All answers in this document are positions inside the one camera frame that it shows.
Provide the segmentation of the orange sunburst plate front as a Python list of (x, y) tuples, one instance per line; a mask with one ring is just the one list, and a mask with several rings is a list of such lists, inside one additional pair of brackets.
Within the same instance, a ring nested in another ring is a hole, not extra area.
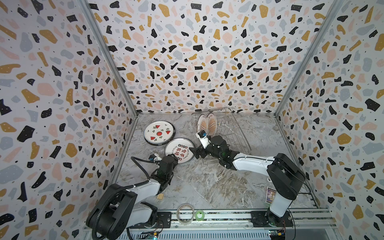
[(201, 131), (204, 131), (206, 134), (208, 133), (208, 120), (204, 114), (201, 114), (198, 118), (197, 132)]

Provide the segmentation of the orange sunburst plate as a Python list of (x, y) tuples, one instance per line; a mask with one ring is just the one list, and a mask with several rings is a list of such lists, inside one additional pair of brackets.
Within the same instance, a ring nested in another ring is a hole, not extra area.
[(198, 118), (197, 132), (201, 131), (204, 131), (206, 134), (208, 133), (208, 120), (204, 114), (201, 114)]
[(207, 126), (208, 135), (214, 136), (217, 130), (217, 125), (218, 125), (217, 117), (214, 113), (209, 113), (207, 115), (207, 123), (208, 123), (208, 126)]

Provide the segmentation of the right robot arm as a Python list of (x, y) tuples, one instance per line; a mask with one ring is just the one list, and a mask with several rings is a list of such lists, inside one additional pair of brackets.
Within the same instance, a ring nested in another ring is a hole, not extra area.
[(305, 184), (306, 177), (287, 155), (279, 153), (274, 157), (248, 156), (230, 150), (221, 136), (210, 137), (202, 130), (196, 133), (196, 137), (201, 145), (190, 150), (197, 159), (211, 156), (218, 159), (219, 164), (226, 169), (254, 172), (270, 178), (277, 192), (264, 215), (252, 220), (254, 224), (276, 227), (290, 224), (285, 217), (289, 216), (288, 209)]

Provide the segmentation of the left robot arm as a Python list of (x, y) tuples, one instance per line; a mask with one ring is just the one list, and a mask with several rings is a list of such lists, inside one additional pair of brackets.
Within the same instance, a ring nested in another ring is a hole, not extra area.
[(125, 187), (112, 184), (107, 188), (86, 220), (93, 240), (115, 240), (126, 228), (137, 224), (151, 227), (157, 222), (157, 207), (144, 200), (161, 194), (171, 184), (179, 160), (174, 154), (156, 158), (151, 155), (146, 161), (131, 157), (146, 180)]

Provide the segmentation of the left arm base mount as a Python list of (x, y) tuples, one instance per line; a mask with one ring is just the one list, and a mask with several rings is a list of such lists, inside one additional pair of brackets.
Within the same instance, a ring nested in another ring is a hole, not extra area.
[(152, 212), (148, 218), (144, 218), (144, 220), (137, 220), (138, 222), (136, 224), (128, 223), (127, 227), (132, 229), (169, 229), (171, 227), (172, 212)]

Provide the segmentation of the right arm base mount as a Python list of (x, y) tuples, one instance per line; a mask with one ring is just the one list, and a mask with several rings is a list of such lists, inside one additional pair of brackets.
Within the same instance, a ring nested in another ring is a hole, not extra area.
[(282, 217), (278, 217), (270, 210), (266, 211), (252, 211), (251, 223), (255, 228), (261, 227), (293, 227), (293, 218), (289, 211), (286, 211)]

